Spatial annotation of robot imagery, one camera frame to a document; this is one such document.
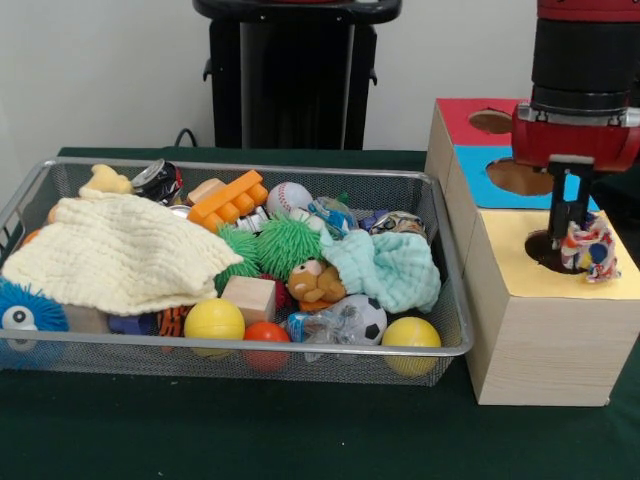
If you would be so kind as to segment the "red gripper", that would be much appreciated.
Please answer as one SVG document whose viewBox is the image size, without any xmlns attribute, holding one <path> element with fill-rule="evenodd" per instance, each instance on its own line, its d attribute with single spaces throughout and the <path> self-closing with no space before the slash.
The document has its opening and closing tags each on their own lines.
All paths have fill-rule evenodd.
<svg viewBox="0 0 640 480">
<path fill-rule="evenodd" d="M 550 164 L 587 166 L 596 172 L 628 170 L 639 155 L 639 110 L 626 108 L 605 116 L 572 116 L 538 110 L 528 103 L 516 106 L 512 115 L 513 159 L 532 168 Z M 553 250 L 559 250 L 569 220 L 586 222 L 592 171 L 572 171 L 576 195 L 565 199 L 566 171 L 552 171 L 553 189 L 548 234 Z"/>
</svg>

